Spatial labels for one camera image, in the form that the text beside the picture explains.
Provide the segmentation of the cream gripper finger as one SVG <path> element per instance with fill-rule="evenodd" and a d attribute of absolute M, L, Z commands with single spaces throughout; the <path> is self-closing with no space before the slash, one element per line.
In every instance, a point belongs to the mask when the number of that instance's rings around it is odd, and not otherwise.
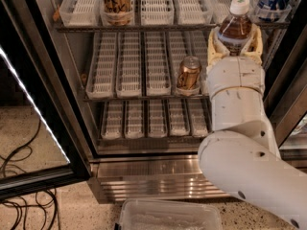
<path fill-rule="evenodd" d="M 248 40 L 244 50 L 245 57 L 252 59 L 259 65 L 262 64 L 263 40 L 259 26 L 255 24 L 252 25 L 250 39 Z"/>
<path fill-rule="evenodd" d="M 229 50 L 218 39 L 218 30 L 212 29 L 208 37 L 207 45 L 207 63 L 209 66 L 213 66 L 219 60 L 228 57 Z"/>

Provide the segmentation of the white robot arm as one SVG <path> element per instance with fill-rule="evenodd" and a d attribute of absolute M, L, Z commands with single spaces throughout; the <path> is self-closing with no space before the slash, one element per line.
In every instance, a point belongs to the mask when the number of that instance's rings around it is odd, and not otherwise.
<path fill-rule="evenodd" d="M 231 196 L 307 230 L 307 174 L 281 159 L 263 103 L 262 36 L 254 25 L 240 55 L 233 57 L 211 30 L 206 83 L 212 132 L 201 142 L 204 176 Z"/>

